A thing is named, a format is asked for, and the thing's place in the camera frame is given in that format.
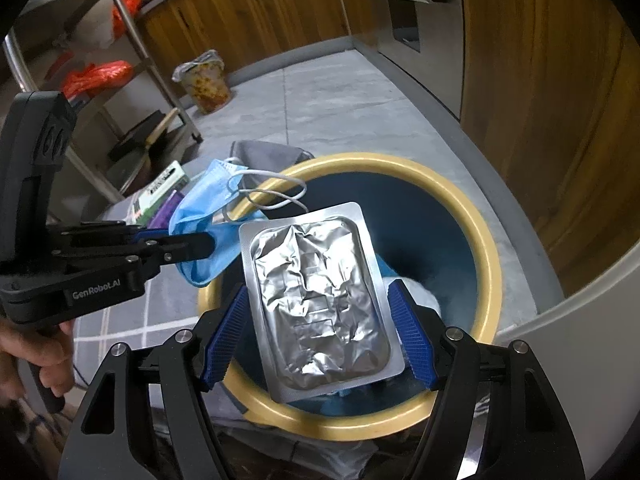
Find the red plastic bag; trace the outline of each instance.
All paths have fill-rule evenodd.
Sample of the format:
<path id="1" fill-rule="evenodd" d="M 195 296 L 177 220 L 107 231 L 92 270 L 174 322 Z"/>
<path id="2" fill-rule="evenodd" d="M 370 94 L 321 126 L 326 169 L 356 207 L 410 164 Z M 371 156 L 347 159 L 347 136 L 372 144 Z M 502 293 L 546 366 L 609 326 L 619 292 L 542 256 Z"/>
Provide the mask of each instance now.
<path id="1" fill-rule="evenodd" d="M 124 4 L 127 6 L 129 14 L 135 16 L 140 10 L 140 7 L 142 7 L 142 0 L 124 0 Z M 111 11 L 111 21 L 113 23 L 113 38 L 117 40 L 125 33 L 127 27 L 125 27 L 122 21 L 120 11 L 116 9 L 115 6 L 113 6 L 113 10 Z"/>
<path id="2" fill-rule="evenodd" d="M 60 91 L 67 99 L 87 92 L 90 97 L 95 97 L 107 88 L 121 88 L 133 77 L 133 66 L 126 61 L 112 61 L 95 66 L 91 63 L 84 70 L 72 70 L 62 84 Z"/>

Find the trash bin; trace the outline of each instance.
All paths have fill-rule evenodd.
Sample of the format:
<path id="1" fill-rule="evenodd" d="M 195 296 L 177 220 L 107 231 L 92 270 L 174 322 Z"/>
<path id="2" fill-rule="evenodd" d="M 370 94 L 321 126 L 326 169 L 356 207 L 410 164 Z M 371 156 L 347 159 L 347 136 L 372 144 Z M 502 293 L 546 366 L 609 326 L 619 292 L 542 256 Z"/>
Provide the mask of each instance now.
<path id="1" fill-rule="evenodd" d="M 446 325 L 456 325 L 479 342 L 494 338 L 502 304 L 498 252 L 479 211 L 457 187 L 424 166 L 375 153 L 343 153 L 292 166 L 302 178 L 302 202 L 317 210 L 358 202 L 373 247 L 401 276 L 421 282 L 438 299 Z M 261 187 L 284 192 L 289 182 Z M 255 197 L 268 202 L 268 195 Z M 243 200 L 233 217 L 252 209 Z M 300 214 L 295 205 L 266 212 L 270 218 Z M 198 297 L 202 311 L 216 308 L 235 283 L 244 280 L 238 258 Z M 247 420 L 325 440 L 364 440 L 404 430 L 427 418 L 436 394 L 424 390 L 409 369 L 400 376 L 330 395 L 277 404 L 266 391 L 252 323 L 248 323 L 224 379 L 244 406 Z"/>
<path id="2" fill-rule="evenodd" d="M 193 61 L 177 66 L 171 79 L 182 84 L 198 110 L 206 115 L 219 110 L 231 99 L 224 70 L 225 64 L 218 53 L 207 50 Z"/>

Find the aluminum foil tray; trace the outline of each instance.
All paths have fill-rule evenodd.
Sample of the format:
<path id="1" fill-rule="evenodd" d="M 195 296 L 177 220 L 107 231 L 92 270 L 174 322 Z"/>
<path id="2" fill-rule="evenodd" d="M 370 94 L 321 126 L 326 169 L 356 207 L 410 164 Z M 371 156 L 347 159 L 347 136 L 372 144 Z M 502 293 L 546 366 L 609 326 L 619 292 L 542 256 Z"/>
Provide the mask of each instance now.
<path id="1" fill-rule="evenodd" d="M 240 245 L 273 400 L 315 397 L 404 370 L 358 204 L 245 223 Z"/>

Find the wooden cabinet door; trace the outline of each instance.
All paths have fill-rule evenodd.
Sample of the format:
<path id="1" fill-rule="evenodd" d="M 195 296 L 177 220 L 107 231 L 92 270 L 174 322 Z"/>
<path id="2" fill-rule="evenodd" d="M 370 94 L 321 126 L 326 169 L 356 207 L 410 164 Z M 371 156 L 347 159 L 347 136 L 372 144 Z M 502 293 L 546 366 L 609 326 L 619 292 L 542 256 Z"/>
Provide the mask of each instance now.
<path id="1" fill-rule="evenodd" d="M 375 46 L 376 19 L 373 0 L 343 0 L 351 33 L 360 41 Z"/>
<path id="2" fill-rule="evenodd" d="M 348 35 L 340 0 L 261 0 L 283 51 Z"/>
<path id="3" fill-rule="evenodd" d="M 167 0 L 139 20 L 161 73 L 215 49 L 226 72 L 348 35 L 340 0 Z M 174 85 L 178 94 L 184 90 Z"/>
<path id="4" fill-rule="evenodd" d="M 640 238 L 640 46 L 610 0 L 464 0 L 461 126 L 567 295 Z"/>

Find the finger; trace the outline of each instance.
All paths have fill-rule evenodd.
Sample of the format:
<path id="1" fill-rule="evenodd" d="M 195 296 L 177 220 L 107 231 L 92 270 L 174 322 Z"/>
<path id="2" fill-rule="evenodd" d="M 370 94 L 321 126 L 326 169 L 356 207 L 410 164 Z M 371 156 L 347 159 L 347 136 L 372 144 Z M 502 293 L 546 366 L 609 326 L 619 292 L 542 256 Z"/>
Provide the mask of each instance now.
<path id="1" fill-rule="evenodd" d="M 72 334 L 67 334 L 62 331 L 56 332 L 53 339 L 58 341 L 62 345 L 62 349 L 65 351 L 66 359 L 69 359 L 74 354 L 74 338 Z"/>
<path id="2" fill-rule="evenodd" d="M 70 321 L 63 321 L 62 323 L 60 323 L 60 330 L 62 330 L 62 332 L 67 335 L 73 336 L 75 322 L 75 319 L 71 319 Z"/>
<path id="3" fill-rule="evenodd" d="M 55 365 L 70 356 L 60 341 L 35 332 L 18 332 L 5 322 L 0 322 L 0 351 L 38 366 Z"/>
<path id="4" fill-rule="evenodd" d="M 73 380 L 73 365 L 71 360 L 60 364 L 47 366 L 40 369 L 40 382 L 46 388 L 52 388 L 58 384 L 66 384 L 69 378 Z"/>
<path id="5" fill-rule="evenodd" d="M 14 359 L 5 352 L 0 352 L 0 392 L 13 400 L 24 396 L 24 386 L 15 368 Z"/>
<path id="6" fill-rule="evenodd" d="M 2 390 L 0 390 L 0 408 L 8 408 L 12 399 L 7 397 Z"/>
<path id="7" fill-rule="evenodd" d="M 71 375 L 67 377 L 62 383 L 52 386 L 51 391 L 56 397 L 62 397 L 64 394 L 69 392 L 75 384 L 76 381 L 74 380 L 73 375 Z"/>

